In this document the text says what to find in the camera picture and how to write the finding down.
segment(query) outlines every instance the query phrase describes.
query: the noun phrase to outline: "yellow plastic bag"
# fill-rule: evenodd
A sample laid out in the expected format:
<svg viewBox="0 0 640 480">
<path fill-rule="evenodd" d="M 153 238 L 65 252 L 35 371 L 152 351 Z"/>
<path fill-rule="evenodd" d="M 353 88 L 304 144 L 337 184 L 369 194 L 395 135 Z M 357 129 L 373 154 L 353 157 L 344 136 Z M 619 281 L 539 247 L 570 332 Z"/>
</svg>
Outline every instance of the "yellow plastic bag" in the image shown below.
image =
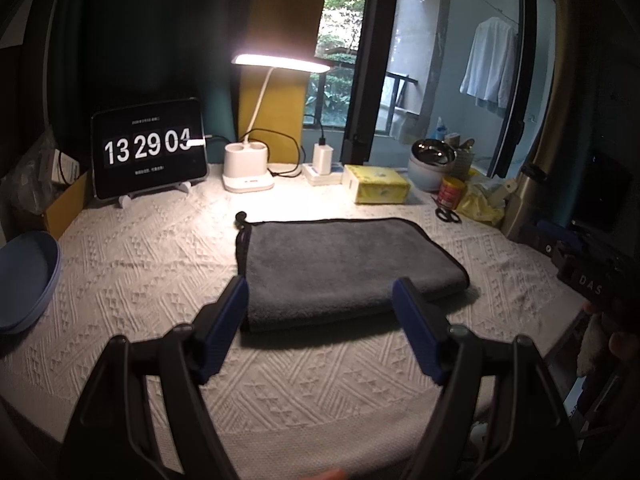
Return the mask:
<svg viewBox="0 0 640 480">
<path fill-rule="evenodd" d="M 504 218 L 504 208 L 490 206 L 482 189 L 472 183 L 466 186 L 456 213 L 492 227 L 497 227 Z"/>
</svg>

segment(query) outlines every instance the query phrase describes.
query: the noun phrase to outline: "yellow wall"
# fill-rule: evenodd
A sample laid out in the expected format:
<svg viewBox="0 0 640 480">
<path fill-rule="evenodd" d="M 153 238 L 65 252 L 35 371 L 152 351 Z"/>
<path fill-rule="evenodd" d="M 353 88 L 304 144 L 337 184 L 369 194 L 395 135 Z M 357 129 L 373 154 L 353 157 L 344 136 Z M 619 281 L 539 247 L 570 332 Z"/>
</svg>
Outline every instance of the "yellow wall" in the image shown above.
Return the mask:
<svg viewBox="0 0 640 480">
<path fill-rule="evenodd" d="M 242 50 L 255 54 L 313 56 L 323 6 L 324 0 L 253 0 Z M 267 69 L 261 67 L 242 69 L 238 112 L 240 134 L 251 119 L 266 72 Z M 308 80 L 306 73 L 275 70 L 254 127 L 276 130 L 300 142 Z M 294 143 L 285 137 L 256 132 L 253 138 L 269 145 L 270 162 L 298 160 Z"/>
</svg>

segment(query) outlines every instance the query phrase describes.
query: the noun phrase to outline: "blue plate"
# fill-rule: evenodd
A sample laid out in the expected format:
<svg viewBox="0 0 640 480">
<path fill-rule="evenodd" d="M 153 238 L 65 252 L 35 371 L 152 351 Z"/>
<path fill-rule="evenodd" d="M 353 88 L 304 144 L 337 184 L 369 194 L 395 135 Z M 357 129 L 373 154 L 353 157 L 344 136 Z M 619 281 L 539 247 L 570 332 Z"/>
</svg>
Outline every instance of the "blue plate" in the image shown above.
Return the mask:
<svg viewBox="0 0 640 480">
<path fill-rule="evenodd" d="M 45 311 L 60 277 L 60 246 L 44 231 L 0 249 L 0 333 L 28 329 Z"/>
</svg>

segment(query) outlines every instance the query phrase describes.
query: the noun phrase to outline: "white lamp arm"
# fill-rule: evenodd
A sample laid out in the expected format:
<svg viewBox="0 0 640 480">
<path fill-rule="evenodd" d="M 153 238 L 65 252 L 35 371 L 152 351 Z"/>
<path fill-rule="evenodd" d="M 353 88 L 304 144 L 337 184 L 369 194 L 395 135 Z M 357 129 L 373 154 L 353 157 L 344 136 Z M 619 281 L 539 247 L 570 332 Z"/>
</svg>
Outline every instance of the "white lamp arm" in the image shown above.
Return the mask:
<svg viewBox="0 0 640 480">
<path fill-rule="evenodd" d="M 262 88 L 260 89 L 260 95 L 258 95 L 258 102 L 255 104 L 254 114 L 251 117 L 251 121 L 249 121 L 249 127 L 246 129 L 244 133 L 244 137 L 242 138 L 242 142 L 249 142 L 249 132 L 254 129 L 255 120 L 258 117 L 258 111 L 260 110 L 260 105 L 262 104 L 262 99 L 264 98 L 264 93 L 267 89 L 267 85 L 269 84 L 269 79 L 271 79 L 271 74 L 276 67 L 269 67 L 269 71 L 267 72 L 266 77 L 264 78 L 264 83 L 262 83 Z"/>
</svg>

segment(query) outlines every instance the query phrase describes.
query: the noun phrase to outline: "small box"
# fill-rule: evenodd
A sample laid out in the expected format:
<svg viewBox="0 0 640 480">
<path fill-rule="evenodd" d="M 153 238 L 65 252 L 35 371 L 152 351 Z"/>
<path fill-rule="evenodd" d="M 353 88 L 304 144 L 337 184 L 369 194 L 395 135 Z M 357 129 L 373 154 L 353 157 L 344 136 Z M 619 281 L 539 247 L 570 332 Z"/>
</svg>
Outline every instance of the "small box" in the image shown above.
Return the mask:
<svg viewBox="0 0 640 480">
<path fill-rule="evenodd" d="M 35 215 L 14 207 L 15 223 L 23 232 L 46 231 L 59 240 L 91 198 L 92 186 L 88 179 L 87 173 L 82 174 L 42 214 Z"/>
<path fill-rule="evenodd" d="M 80 177 L 80 164 L 60 150 L 47 150 L 42 154 L 40 181 L 59 186 L 70 186 Z"/>
<path fill-rule="evenodd" d="M 403 204 L 411 189 L 391 168 L 350 164 L 344 167 L 342 185 L 356 204 Z"/>
<path fill-rule="evenodd" d="M 328 175 L 320 175 L 314 170 L 312 164 L 303 164 L 302 173 L 306 177 L 306 181 L 312 186 L 331 186 L 342 183 L 344 175 L 344 166 L 340 162 L 334 162 L 331 165 L 331 173 Z"/>
</svg>

